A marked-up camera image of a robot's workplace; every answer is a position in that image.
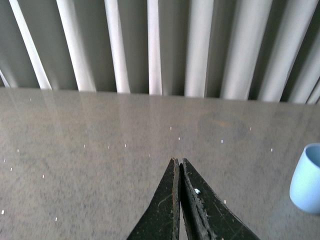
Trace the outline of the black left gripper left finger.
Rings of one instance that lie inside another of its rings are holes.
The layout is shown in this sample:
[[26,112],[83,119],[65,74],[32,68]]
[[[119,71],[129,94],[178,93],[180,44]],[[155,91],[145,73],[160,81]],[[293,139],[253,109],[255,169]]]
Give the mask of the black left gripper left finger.
[[129,240],[178,240],[180,237],[181,173],[171,158],[152,200],[129,236]]

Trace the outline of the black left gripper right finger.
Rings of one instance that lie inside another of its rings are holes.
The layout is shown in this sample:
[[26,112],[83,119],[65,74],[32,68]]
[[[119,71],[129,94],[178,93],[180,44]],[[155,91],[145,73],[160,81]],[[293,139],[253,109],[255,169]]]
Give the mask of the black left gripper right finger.
[[180,164],[180,202],[189,240],[257,240],[189,160]]

